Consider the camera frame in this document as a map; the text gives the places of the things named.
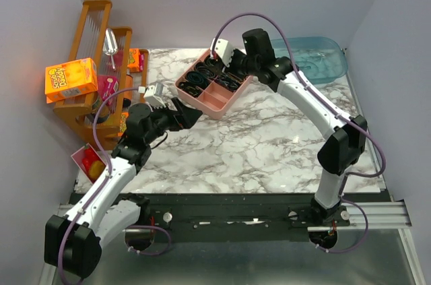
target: pink box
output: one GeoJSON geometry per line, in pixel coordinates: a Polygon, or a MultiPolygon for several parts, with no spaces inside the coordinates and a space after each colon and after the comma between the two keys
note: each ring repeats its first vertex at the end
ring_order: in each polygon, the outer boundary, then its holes
{"type": "Polygon", "coordinates": [[[139,54],[139,71],[143,71],[143,64],[145,64],[145,55],[139,54]]]}
{"type": "MultiPolygon", "coordinates": [[[[98,75],[97,87],[98,87],[98,93],[102,98],[102,101],[105,101],[111,94],[114,94],[118,90],[119,81],[115,76],[98,75]]],[[[108,101],[108,105],[110,106],[113,101],[114,101],[114,98],[111,98],[108,101]]]]}
{"type": "Polygon", "coordinates": [[[189,71],[192,71],[196,64],[200,61],[204,61],[209,55],[209,49],[204,52],[197,60],[182,74],[175,82],[176,90],[178,91],[178,97],[186,101],[195,108],[201,110],[203,113],[211,117],[212,119],[221,119],[227,110],[234,104],[237,98],[244,92],[245,88],[253,80],[253,77],[248,76],[239,89],[235,92],[231,92],[223,86],[211,82],[208,87],[202,91],[201,95],[194,98],[190,94],[181,90],[178,85],[180,82],[185,81],[185,76],[189,71]]]}

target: metal floor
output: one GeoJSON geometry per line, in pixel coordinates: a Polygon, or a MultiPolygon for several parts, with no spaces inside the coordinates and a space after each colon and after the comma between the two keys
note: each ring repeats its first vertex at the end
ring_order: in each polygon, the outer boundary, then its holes
{"type": "MultiPolygon", "coordinates": [[[[361,230],[339,231],[335,248],[361,230]]],[[[124,234],[103,250],[84,285],[409,285],[415,284],[398,230],[371,230],[348,254],[325,254],[311,243],[180,243],[159,257],[127,252],[124,234]]],[[[58,275],[54,285],[61,285],[58,275]]]]}

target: pink organizer tray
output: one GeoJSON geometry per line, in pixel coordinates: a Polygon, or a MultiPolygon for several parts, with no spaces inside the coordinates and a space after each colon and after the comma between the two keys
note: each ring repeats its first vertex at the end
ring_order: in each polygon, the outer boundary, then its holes
{"type": "Polygon", "coordinates": [[[209,49],[204,52],[197,60],[192,64],[185,72],[182,74],[175,82],[176,90],[178,91],[178,96],[182,100],[189,103],[191,106],[201,110],[208,117],[212,119],[221,119],[227,110],[234,104],[237,98],[244,92],[245,88],[253,80],[253,77],[248,76],[242,83],[239,89],[235,92],[231,92],[223,86],[211,82],[204,91],[197,97],[193,97],[181,90],[178,85],[185,81],[185,76],[189,71],[194,70],[196,64],[200,61],[204,61],[209,55],[209,49]]]}

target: screw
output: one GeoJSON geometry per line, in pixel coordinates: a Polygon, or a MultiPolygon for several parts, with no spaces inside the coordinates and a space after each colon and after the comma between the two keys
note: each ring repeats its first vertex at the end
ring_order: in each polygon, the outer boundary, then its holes
{"type": "Polygon", "coordinates": [[[298,219],[298,215],[295,211],[290,211],[288,216],[289,216],[289,219],[291,219],[291,220],[297,220],[298,219]]]}
{"type": "Polygon", "coordinates": [[[350,218],[350,214],[347,211],[342,211],[342,213],[340,214],[340,216],[341,216],[341,219],[343,219],[344,221],[347,221],[350,218]]]}
{"type": "Polygon", "coordinates": [[[170,212],[166,212],[163,215],[163,221],[165,221],[166,223],[169,223],[172,221],[172,214],[170,212]]]}

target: cereal box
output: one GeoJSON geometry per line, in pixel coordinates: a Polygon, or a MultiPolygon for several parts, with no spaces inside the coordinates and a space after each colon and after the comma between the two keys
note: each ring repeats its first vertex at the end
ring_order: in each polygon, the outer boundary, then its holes
{"type": "Polygon", "coordinates": [[[45,69],[46,103],[97,91],[96,64],[91,58],[45,69]]]}
{"type": "Polygon", "coordinates": [[[130,69],[131,73],[139,72],[139,49],[130,48],[129,49],[129,64],[127,67],[130,69]]]}

